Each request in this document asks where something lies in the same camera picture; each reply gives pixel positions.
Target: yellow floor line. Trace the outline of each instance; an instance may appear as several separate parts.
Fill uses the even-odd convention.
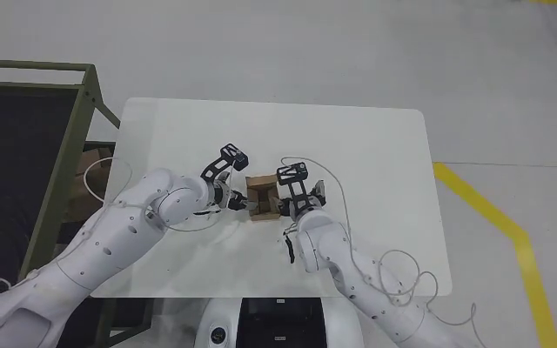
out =
[[[442,181],[449,189],[465,202],[470,204],[481,216],[499,228],[513,241],[516,258],[522,275],[524,289],[530,303],[530,310],[534,317],[538,339],[541,348],[557,347],[557,333],[547,302],[546,292],[538,272],[534,250],[530,244],[528,232],[518,226],[510,217],[505,215],[483,198],[472,186],[462,180],[442,163],[433,164],[435,177]]]

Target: cable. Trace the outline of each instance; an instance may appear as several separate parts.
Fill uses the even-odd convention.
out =
[[[11,289],[11,283],[4,278],[0,278],[0,283],[6,284],[8,286],[8,290]]]
[[[402,250],[398,250],[398,249],[391,249],[389,251],[386,251],[381,258],[379,259],[379,265],[378,265],[378,278],[379,278],[379,284],[381,285],[381,288],[376,287],[375,285],[373,285],[371,283],[372,277],[368,274],[365,274],[358,266],[358,264],[356,263],[356,261],[354,260],[354,256],[353,256],[353,247],[352,247],[352,229],[350,226],[350,218],[348,216],[348,206],[346,204],[346,195],[345,195],[345,191],[344,188],[342,187],[342,184],[340,183],[340,180],[337,178],[337,176],[335,176],[328,168],[326,168],[323,164],[320,164],[317,161],[314,161],[308,157],[297,157],[297,156],[284,156],[282,158],[280,158],[280,163],[282,165],[288,165],[285,163],[285,159],[296,159],[296,160],[303,160],[303,161],[309,161],[313,164],[316,164],[318,167],[320,167],[321,169],[323,169],[324,171],[326,171],[327,173],[329,173],[329,175],[331,175],[331,177],[337,182],[337,184],[339,185],[340,188],[340,193],[342,195],[342,203],[344,205],[345,208],[345,216],[346,216],[346,229],[345,227],[340,224],[340,226],[342,227],[342,229],[345,231],[345,234],[347,236],[348,239],[348,244],[350,245],[350,259],[352,260],[352,264],[354,265],[354,267],[358,270],[359,274],[362,276],[364,283],[370,285],[373,289],[383,293],[385,296],[387,296],[389,298],[389,301],[391,301],[391,303],[393,305],[398,305],[398,306],[406,306],[409,305],[413,298],[414,298],[414,291],[416,289],[416,286],[418,286],[419,280],[425,275],[428,274],[430,275],[433,280],[435,281],[435,293],[433,294],[433,297],[430,298],[427,303],[426,303],[426,308],[427,310],[432,313],[441,323],[445,324],[445,325],[450,325],[450,326],[461,326],[461,325],[465,325],[468,322],[470,322],[472,324],[472,328],[473,328],[473,333],[476,336],[476,338],[478,339],[478,342],[480,342],[481,346],[483,348],[487,348],[486,345],[484,345],[483,341],[480,338],[480,335],[478,334],[478,330],[476,329],[476,325],[473,321],[473,318],[476,315],[476,304],[472,303],[471,307],[470,307],[470,317],[468,317],[468,319],[459,322],[459,323],[451,323],[448,322],[446,320],[441,319],[437,314],[435,314],[430,308],[429,305],[434,301],[434,299],[436,299],[437,295],[439,294],[439,282],[437,280],[437,277],[435,277],[435,275],[433,273],[431,273],[430,271],[420,271],[420,267],[419,267],[419,263],[418,260],[416,260],[416,258],[414,256],[412,256],[410,253],[406,252],[406,251],[402,251]],[[398,252],[398,253],[402,253],[407,255],[416,265],[416,269],[417,269],[417,276],[412,284],[412,286],[410,288],[408,288],[405,291],[402,292],[388,292],[385,288],[385,285],[383,283],[383,277],[381,274],[381,267],[383,266],[383,259],[385,258],[386,255],[392,253],[392,252]],[[408,299],[407,302],[405,302],[404,304],[395,304],[393,302],[393,298],[391,298],[391,296],[393,297],[398,297],[398,296],[404,296],[407,293],[410,293],[410,297]]]
[[[133,169],[131,168],[131,165],[129,163],[127,163],[126,161],[124,161],[121,158],[118,157],[106,157],[106,158],[101,158],[95,162],[93,162],[89,167],[87,167],[87,169],[85,170],[84,173],[84,185],[85,185],[85,189],[87,189],[87,191],[96,199],[98,199],[99,201],[101,201],[102,203],[104,203],[104,199],[102,199],[101,197],[99,197],[95,192],[93,192],[93,190],[89,187],[89,184],[87,184],[87,173],[89,173],[89,171],[91,170],[91,168],[95,165],[95,164],[99,164],[101,162],[104,161],[108,161],[109,159],[116,159],[118,161],[124,162],[127,166],[128,169],[130,170],[130,176],[128,176],[128,180],[125,182],[124,187],[122,188],[122,190],[120,190],[120,192],[116,195],[116,197],[118,197],[118,195],[120,193],[122,193],[122,191],[124,191],[124,189],[128,186],[128,184],[130,183],[131,180],[131,176],[133,175]]]

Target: white table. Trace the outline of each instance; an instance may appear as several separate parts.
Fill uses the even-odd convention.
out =
[[[132,98],[124,108],[115,156],[134,170],[131,183],[162,166],[197,176],[233,143],[250,165],[234,173],[272,174],[285,155],[313,158],[335,173],[346,190],[355,244],[379,257],[396,248],[413,254],[422,270],[436,274],[440,295],[452,290],[445,237],[423,115],[417,110]],[[307,186],[325,180],[326,209],[344,221],[336,183],[308,164]],[[128,171],[113,164],[109,196]],[[280,187],[281,195],[287,194]],[[195,217],[185,228],[208,224]],[[132,267],[109,279],[95,297],[328,297],[338,296],[331,276],[308,274],[290,264],[281,234],[292,221],[257,222],[247,212],[227,211],[215,227],[195,233],[169,231]],[[412,262],[389,256],[386,267],[409,284]],[[418,295],[433,294],[424,280]]]

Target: metal frame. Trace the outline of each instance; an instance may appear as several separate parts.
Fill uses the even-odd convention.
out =
[[[99,110],[115,127],[120,120],[104,105],[98,84],[97,70],[93,64],[70,64],[48,62],[25,62],[0,60],[0,68],[32,70],[73,70],[83,71],[80,84],[32,84],[0,83],[0,87],[52,88],[77,90],[76,101],[71,111],[66,132],[58,151],[50,181],[44,194],[25,260],[19,277],[24,278],[32,270],[52,260],[60,231],[64,209],[70,196],[71,184],[76,174],[77,164],[87,138],[87,132],[95,109]]]

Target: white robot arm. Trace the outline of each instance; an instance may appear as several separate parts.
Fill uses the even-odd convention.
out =
[[[339,292],[400,348],[479,347],[449,332],[424,304],[404,293],[403,284],[389,271],[382,269],[383,285],[380,283],[379,261],[351,250],[351,236],[344,226],[321,208],[325,193],[318,190],[316,195],[316,189],[310,195],[305,193],[304,163],[278,168],[277,176],[278,183],[288,185],[292,195],[291,200],[283,200],[281,213],[298,226],[297,249],[307,272],[328,270]],[[292,188],[295,184],[301,187],[301,194]],[[386,292],[402,296],[388,297]]]
[[[247,157],[231,144],[201,177],[156,169],[105,204],[62,254],[0,294],[0,348],[55,347],[77,306],[105,280],[139,260],[168,226],[213,204],[246,208],[246,198],[224,183],[223,170],[229,165],[237,171],[247,166]]]

